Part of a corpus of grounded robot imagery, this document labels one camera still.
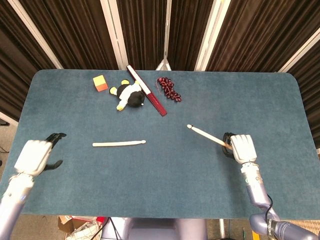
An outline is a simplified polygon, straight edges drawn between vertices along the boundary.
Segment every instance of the orange cube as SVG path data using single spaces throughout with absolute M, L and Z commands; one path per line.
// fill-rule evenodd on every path
M 94 77 L 93 83 L 98 92 L 108 89 L 108 85 L 103 75 Z

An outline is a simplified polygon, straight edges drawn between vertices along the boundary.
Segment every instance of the stuffed penguin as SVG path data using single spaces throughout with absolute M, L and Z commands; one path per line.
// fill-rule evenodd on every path
M 145 101 L 145 95 L 137 81 L 130 85 L 130 82 L 124 79 L 121 81 L 121 86 L 118 89 L 113 86 L 109 92 L 120 99 L 118 106 L 116 106 L 118 111 L 122 111 L 127 104 L 130 107 L 140 107 Z

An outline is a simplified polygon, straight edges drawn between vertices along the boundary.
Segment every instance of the drumstick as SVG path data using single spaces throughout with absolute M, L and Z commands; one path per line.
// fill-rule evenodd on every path
M 191 130 L 195 131 L 197 134 L 200 134 L 200 135 L 202 135 L 202 136 L 204 136 L 204 137 L 216 142 L 217 144 L 220 144 L 220 145 L 226 147 L 227 149 L 232 150 L 232 146 L 230 146 L 229 144 L 225 143 L 224 141 L 216 138 L 215 136 L 212 136 L 209 133 L 206 133 L 205 131 L 202 131 L 199 128 L 196 128 L 196 127 L 194 127 L 194 126 L 192 126 L 190 124 L 188 124 L 187 127 L 188 127 L 188 129 L 191 129 Z
M 145 144 L 147 141 L 116 141 L 116 142 L 94 142 L 92 147 L 118 147 L 118 146 L 130 146 L 137 144 Z

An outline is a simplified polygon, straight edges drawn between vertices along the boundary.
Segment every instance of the blue tablecloth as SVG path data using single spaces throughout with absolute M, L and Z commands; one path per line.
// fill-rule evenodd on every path
M 284 219 L 320 216 L 320 164 L 296 80 L 286 73 L 138 71 L 167 110 L 148 99 L 116 110 L 119 99 L 97 92 L 132 78 L 116 70 L 41 70 L 33 78 L 0 185 L 3 193 L 27 140 L 66 133 L 49 163 L 56 170 L 35 179 L 23 210 L 30 214 L 151 218 L 248 218 L 241 166 L 221 147 L 189 130 L 218 138 L 250 134 L 256 163 L 274 208 Z M 166 99 L 155 82 L 167 76 L 182 102 Z M 123 147 L 93 142 L 146 140 Z

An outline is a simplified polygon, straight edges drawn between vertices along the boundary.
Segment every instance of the brown curtain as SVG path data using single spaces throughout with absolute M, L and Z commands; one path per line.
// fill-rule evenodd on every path
M 7 1 L 0 4 L 0 111 L 19 120 L 29 85 L 41 69 L 54 69 Z
M 20 0 L 65 69 L 118 69 L 99 0 Z
M 172 0 L 168 47 L 172 70 L 195 69 L 212 4 L 213 0 Z
M 207 71 L 278 71 L 319 27 L 319 0 L 232 0 Z
M 320 41 L 290 70 L 298 81 L 316 148 L 320 148 Z
M 166 0 L 117 0 L 128 62 L 155 70 L 164 58 Z

